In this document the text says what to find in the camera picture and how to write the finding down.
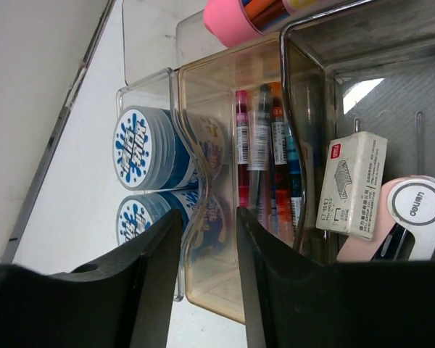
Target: deli logo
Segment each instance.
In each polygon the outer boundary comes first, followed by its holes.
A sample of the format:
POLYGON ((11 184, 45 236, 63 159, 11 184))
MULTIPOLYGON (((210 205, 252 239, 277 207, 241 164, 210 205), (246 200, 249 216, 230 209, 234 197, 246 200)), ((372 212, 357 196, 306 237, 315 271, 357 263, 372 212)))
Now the deli logo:
POLYGON ((340 157, 341 144, 336 144, 332 146, 331 160, 340 157))

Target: pencil case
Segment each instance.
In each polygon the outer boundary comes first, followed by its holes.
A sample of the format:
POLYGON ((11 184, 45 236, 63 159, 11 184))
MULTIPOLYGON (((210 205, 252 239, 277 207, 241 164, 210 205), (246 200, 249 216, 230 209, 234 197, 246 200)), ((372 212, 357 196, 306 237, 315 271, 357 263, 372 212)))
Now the pencil case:
POLYGON ((347 3, 345 0, 208 0, 203 23, 226 47, 235 47, 286 23, 347 3))

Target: pen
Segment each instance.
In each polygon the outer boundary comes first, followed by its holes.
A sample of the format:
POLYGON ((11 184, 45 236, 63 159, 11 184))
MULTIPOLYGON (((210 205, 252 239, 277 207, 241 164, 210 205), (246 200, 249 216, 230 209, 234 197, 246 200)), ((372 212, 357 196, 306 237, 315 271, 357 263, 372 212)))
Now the pen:
POLYGON ((261 85, 257 96, 257 109, 251 112, 249 118, 250 145, 249 165, 249 211, 255 216, 258 215, 261 202, 262 173, 269 169, 269 147, 270 147, 270 112, 272 109, 272 94, 269 85, 261 85))
POLYGON ((278 236, 278 222, 277 222, 277 200, 276 200, 276 187, 274 186, 274 160, 273 160, 273 144, 270 142, 269 152, 269 178, 270 178, 270 232, 274 236, 278 236))
POLYGON ((248 207, 249 164, 249 121, 247 112, 247 92, 236 92, 236 119, 237 119, 237 170, 239 178, 239 206, 248 207))
POLYGON ((299 215, 302 210, 302 171, 299 166, 298 151, 295 147, 295 137, 291 132, 289 121, 287 119, 285 119, 285 139, 290 172, 291 219, 296 233, 299 215))
POLYGON ((280 240, 291 247, 294 241, 294 229, 291 211, 290 170, 286 155, 281 83, 273 82, 270 86, 273 91, 271 128, 278 236, 280 240))

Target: pen cap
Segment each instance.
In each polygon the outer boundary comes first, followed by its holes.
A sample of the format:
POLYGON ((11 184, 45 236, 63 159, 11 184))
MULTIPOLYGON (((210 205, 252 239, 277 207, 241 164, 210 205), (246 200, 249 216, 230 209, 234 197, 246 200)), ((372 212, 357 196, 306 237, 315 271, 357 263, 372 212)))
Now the pen cap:
POLYGON ((203 12, 203 24, 226 47, 262 36, 248 20, 241 0, 209 0, 203 12))

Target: white wall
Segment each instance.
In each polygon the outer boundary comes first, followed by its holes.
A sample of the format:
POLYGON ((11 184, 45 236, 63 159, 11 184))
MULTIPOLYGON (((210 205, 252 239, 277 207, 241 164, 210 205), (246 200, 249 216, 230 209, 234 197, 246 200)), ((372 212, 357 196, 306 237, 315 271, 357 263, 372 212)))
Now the white wall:
POLYGON ((0 0, 0 257, 107 0, 0 0))
MULTIPOLYGON (((117 182, 112 166, 115 96, 124 86, 121 1, 117 0, 109 17, 14 258, 14 263, 40 273, 71 271, 117 246, 115 215, 119 203, 130 194, 117 182)), ((166 5, 173 5, 175 0, 148 1, 137 3, 140 25, 173 20, 170 13, 157 10, 174 8, 166 5)), ((199 11, 204 2, 189 0, 188 6, 194 5, 199 11)), ((161 54, 165 42, 154 38, 173 35, 171 26, 163 23, 154 30, 139 31, 142 36, 138 41, 149 40, 148 48, 161 54)), ((175 52, 168 47, 167 51, 175 52)), ((139 78, 175 62, 174 56, 155 62, 152 57, 138 55, 139 78)), ((198 308, 186 299, 173 304, 167 348, 246 346, 242 324, 198 308)))

